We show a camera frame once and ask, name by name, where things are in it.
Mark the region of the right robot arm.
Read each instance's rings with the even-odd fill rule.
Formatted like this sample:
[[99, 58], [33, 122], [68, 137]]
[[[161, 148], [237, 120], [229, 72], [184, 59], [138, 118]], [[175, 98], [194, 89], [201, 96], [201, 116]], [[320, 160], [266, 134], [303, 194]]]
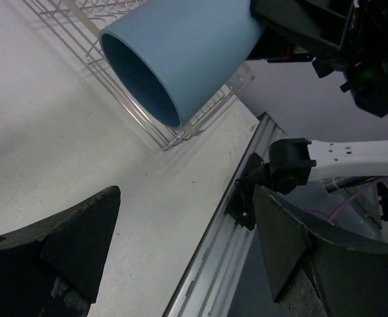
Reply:
[[[359, 109], [388, 115], [388, 1], [252, 1], [265, 25], [251, 60], [310, 62], [318, 77], [343, 73], [343, 92]], [[281, 139], [243, 181], [288, 192], [310, 181], [388, 176], [388, 140], [321, 142]]]

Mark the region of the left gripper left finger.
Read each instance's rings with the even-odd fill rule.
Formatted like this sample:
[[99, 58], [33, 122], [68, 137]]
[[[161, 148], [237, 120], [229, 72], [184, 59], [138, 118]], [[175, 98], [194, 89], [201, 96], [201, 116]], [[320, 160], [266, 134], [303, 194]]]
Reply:
[[0, 316], [87, 316], [96, 302], [121, 191], [0, 235]]

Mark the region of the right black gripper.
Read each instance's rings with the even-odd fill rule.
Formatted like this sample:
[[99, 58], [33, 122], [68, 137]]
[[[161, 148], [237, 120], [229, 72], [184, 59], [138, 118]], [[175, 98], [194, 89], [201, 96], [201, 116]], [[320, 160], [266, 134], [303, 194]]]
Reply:
[[388, 115], [388, 1], [251, 1], [264, 31], [248, 60], [311, 61], [321, 78], [343, 73], [357, 107]]

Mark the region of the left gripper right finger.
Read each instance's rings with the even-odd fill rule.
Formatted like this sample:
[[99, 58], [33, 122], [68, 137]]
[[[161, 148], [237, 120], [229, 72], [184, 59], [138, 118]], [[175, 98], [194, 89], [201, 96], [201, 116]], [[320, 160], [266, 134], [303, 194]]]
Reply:
[[283, 316], [388, 316], [388, 243], [331, 225], [263, 186], [253, 208]]

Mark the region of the light blue plastic cup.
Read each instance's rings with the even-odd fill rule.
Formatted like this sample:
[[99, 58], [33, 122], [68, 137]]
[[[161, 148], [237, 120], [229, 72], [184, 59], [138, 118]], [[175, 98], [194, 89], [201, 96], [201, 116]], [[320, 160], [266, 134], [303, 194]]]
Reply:
[[179, 129], [247, 59], [263, 33], [249, 1], [147, 1], [103, 28], [99, 43], [131, 96]]

